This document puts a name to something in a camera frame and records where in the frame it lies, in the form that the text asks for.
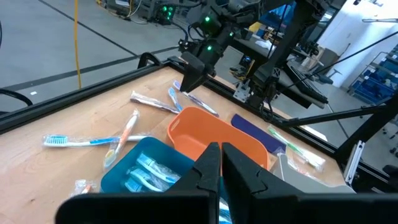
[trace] wooden table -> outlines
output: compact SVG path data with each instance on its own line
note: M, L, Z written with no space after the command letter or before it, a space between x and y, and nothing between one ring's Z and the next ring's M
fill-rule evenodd
M58 206L69 197L78 179L93 180L98 185L104 175L103 159L108 146L86 148L43 148L46 134L69 136L106 137L120 133L135 108L140 118L133 133L151 133L165 141L166 128L175 116L150 106L131 103L134 90L140 94L172 104L167 89L174 79L182 75L171 68L163 68L153 74L119 86L68 107L57 113L9 131L0 136L0 223L53 223ZM201 86L193 93L208 103L230 122L234 114L240 114L261 129L268 124L261 118ZM183 106L193 106L179 96ZM278 130L297 145L313 151L326 159L325 170L319 174L305 167L316 178L329 185L343 184L336 162L310 146ZM128 143L125 155L134 143ZM271 164L275 157L270 156Z

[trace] blue toothbrush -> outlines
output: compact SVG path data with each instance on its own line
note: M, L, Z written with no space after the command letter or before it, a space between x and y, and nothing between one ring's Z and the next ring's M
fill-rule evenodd
M129 136L128 141L140 141L147 136ZM81 146L100 146L118 142L119 137L85 139L85 141L77 141L77 138L70 138L66 135L51 134L44 136L43 145L47 147L81 147Z

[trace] blue bin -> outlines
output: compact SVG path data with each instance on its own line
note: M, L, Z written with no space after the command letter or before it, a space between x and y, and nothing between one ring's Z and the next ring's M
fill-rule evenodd
M144 138L104 175L101 180L101 191L103 193L130 193L124 186L128 179L126 171L136 165L137 158L142 152L181 176L185 175L194 164L193 160L160 140L152 137ZM228 201L222 179L220 196Z

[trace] machine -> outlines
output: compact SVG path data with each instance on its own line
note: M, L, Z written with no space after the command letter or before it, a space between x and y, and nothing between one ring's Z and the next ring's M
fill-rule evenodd
M181 58L184 60L187 73L183 79L181 90L192 91L216 75L214 66L223 56L227 46L239 35L243 27L247 27L259 19L266 11L292 3L284 1L243 1L234 0L227 8L218 6L215 1L206 1L201 5L201 16L190 25L202 31L203 39L192 42L181 40ZM299 42L306 28L317 23L330 5L330 0L299 0L294 9L294 16L269 61L259 67L246 82L247 94L243 100L253 107L259 108L263 101L270 101L276 94L275 85L279 79L279 67L283 66L292 48Z

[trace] orange bin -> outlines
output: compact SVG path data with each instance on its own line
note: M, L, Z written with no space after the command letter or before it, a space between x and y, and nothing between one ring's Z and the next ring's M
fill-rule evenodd
M261 142L202 109L185 108L169 124L167 135L177 151L194 161L211 142L229 142L269 170L268 152Z

